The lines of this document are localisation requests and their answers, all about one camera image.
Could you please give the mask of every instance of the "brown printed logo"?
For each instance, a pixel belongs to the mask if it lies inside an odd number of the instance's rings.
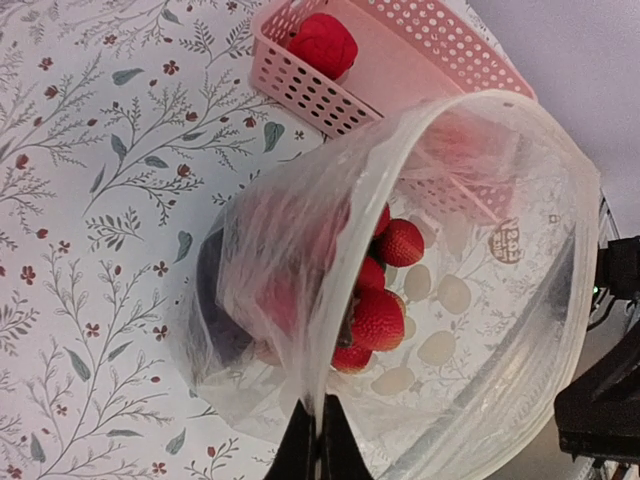
[[[499,262],[513,265],[524,256],[520,249],[520,228],[517,218],[503,220],[489,236],[489,250]]]

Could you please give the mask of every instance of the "pink basket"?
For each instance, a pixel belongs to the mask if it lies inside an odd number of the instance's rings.
[[[338,18],[359,47],[338,82],[285,48],[316,12]],[[274,0],[256,13],[252,30],[252,84],[330,138],[422,100],[490,88],[535,99],[520,74],[437,0]],[[465,188],[451,181],[459,201],[440,201],[438,213],[461,210],[483,223],[503,218],[507,205],[497,200],[511,198],[510,185]]]

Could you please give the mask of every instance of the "white surface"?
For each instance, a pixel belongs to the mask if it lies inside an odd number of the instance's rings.
[[[622,237],[640,233],[640,3],[469,3],[540,103],[601,169]]]

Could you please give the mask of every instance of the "tablecloth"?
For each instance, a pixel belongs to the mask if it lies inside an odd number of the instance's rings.
[[[221,206],[326,140],[247,84],[257,8],[0,3],[0,478],[266,472],[276,447],[189,391],[163,319]]]

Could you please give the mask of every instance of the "plastic bag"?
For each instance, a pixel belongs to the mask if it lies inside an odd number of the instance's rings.
[[[171,314],[174,357],[239,431],[277,442],[296,401],[321,418],[328,391],[376,478],[484,478],[538,433],[571,378],[598,197],[589,160],[519,95],[366,125],[225,206]],[[387,271],[407,301],[405,341],[343,375],[330,367],[336,339],[387,201],[427,247],[419,265]]]

